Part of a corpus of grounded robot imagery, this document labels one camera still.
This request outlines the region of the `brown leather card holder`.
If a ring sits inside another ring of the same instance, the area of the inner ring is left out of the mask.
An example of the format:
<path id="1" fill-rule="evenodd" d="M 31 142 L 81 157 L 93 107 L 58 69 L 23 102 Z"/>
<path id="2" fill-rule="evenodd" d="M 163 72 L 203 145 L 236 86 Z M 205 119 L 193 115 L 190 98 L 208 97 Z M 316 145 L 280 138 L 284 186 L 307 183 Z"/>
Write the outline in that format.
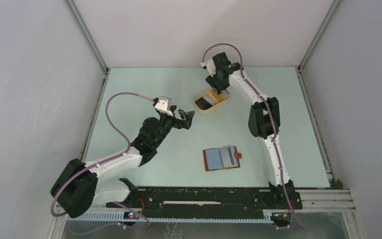
<path id="1" fill-rule="evenodd" d="M 206 171 L 240 168 L 242 154 L 236 146 L 205 149 L 202 153 Z"/>

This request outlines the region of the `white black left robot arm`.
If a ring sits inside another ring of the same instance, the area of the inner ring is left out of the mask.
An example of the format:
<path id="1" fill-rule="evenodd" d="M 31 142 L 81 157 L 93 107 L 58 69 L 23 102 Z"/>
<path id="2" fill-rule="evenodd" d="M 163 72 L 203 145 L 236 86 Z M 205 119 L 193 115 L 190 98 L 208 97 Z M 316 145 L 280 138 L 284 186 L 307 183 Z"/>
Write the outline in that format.
<path id="1" fill-rule="evenodd" d="M 165 113 L 146 118 L 137 137 L 118 153 L 86 163 L 78 158 L 69 161 L 50 190 L 51 207 L 58 204 L 65 214 L 77 218 L 96 205 L 119 202 L 134 206 L 134 185 L 121 174 L 148 163 L 172 129 L 190 129 L 195 112 L 178 113 L 179 118 Z"/>

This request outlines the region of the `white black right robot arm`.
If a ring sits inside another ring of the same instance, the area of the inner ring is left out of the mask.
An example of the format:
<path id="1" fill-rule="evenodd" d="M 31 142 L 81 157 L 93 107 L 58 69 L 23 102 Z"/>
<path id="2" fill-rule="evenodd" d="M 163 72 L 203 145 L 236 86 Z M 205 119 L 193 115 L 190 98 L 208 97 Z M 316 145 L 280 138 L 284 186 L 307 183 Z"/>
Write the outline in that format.
<path id="1" fill-rule="evenodd" d="M 224 52 L 202 60 L 201 66 L 208 71 L 206 81 L 217 94 L 233 87 L 250 103 L 249 131 L 265 147 L 270 161 L 271 205 L 282 208 L 290 200 L 297 201 L 299 195 L 287 172 L 280 148 L 281 119 L 278 99 L 268 97 L 259 90 L 249 79 L 242 65 L 239 62 L 232 63 Z"/>

